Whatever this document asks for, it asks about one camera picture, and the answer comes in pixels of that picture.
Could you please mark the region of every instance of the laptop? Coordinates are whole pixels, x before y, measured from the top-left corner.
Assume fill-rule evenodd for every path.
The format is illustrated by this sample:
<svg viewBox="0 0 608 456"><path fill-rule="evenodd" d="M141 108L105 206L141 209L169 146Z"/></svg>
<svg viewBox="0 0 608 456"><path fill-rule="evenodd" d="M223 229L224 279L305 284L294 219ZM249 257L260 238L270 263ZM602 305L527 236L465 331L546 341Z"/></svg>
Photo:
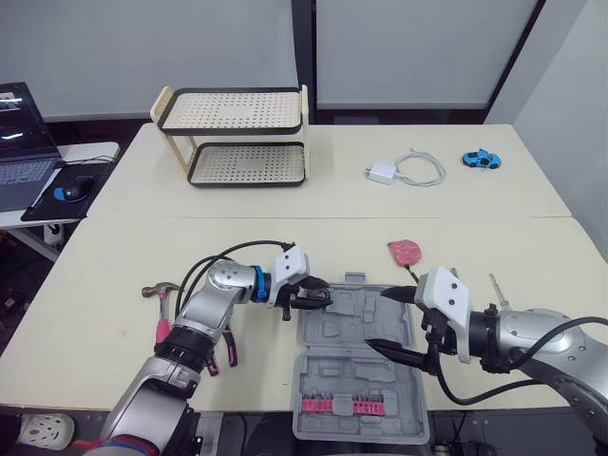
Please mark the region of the laptop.
<svg viewBox="0 0 608 456"><path fill-rule="evenodd" d="M60 159L28 86L0 84L0 212L32 205Z"/></svg>

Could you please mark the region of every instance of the pliers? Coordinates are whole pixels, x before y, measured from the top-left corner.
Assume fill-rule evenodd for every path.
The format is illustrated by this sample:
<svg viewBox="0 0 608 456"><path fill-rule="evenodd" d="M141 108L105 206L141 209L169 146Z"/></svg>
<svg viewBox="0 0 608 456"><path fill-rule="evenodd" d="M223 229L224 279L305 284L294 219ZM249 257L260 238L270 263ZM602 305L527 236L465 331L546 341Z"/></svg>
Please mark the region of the pliers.
<svg viewBox="0 0 608 456"><path fill-rule="evenodd" d="M232 331L230 330L230 326L226 325L226 327L221 332L221 335L226 341L226 346L228 348L228 363L230 364L230 367L233 368L238 364L238 357L237 344L235 343L235 337L233 336ZM215 377L219 374L218 363L216 363L213 354L207 358L207 369L209 370L209 375L211 375L212 377Z"/></svg>

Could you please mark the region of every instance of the laptop keyboard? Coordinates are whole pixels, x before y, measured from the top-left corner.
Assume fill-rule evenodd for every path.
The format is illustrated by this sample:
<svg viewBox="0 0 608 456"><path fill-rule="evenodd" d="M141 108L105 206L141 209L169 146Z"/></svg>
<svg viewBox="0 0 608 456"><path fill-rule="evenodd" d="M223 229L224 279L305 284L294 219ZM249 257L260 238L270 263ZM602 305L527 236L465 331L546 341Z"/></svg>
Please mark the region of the laptop keyboard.
<svg viewBox="0 0 608 456"><path fill-rule="evenodd" d="M45 175L48 168L52 165L52 160L0 164L0 185L37 182Z"/></svg>

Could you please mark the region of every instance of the white cable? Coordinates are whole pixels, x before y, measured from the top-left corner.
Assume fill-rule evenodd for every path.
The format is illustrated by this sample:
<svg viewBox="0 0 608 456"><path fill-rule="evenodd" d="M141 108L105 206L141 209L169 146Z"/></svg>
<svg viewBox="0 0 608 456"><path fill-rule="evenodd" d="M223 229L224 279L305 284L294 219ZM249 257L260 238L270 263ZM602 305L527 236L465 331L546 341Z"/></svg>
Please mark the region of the white cable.
<svg viewBox="0 0 608 456"><path fill-rule="evenodd" d="M395 160L395 166L397 167L397 172L395 173L395 176L397 178L401 179L403 182L405 182L408 185L414 185L416 187L430 187L432 185L439 185L446 179L447 171L444 168L444 166L436 158L434 158L428 152L422 152L420 150L414 149L413 147L410 150L411 150L410 154L402 155L397 160ZM435 169L437 170L437 175L438 175L437 179L417 181L417 180L413 180L412 178L409 178L408 176L403 174L399 165L402 162L404 162L405 160L409 160L409 159L425 159L425 160L431 162L435 166Z"/></svg>

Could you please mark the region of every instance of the screwdriver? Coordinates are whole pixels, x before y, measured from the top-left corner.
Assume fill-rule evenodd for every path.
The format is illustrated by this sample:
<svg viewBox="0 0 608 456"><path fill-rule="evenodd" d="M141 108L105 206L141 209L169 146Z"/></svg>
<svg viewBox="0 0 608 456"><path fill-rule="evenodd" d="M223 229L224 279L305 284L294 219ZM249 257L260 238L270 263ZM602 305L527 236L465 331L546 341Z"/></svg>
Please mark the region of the screwdriver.
<svg viewBox="0 0 608 456"><path fill-rule="evenodd" d="M496 295L498 295L499 304L504 311L510 311L511 306L509 305L509 301L504 299L504 294L501 291L501 287L498 286L498 282L494 278L493 274L490 274L490 280L492 281L492 285L494 285L494 290L496 290Z"/></svg>

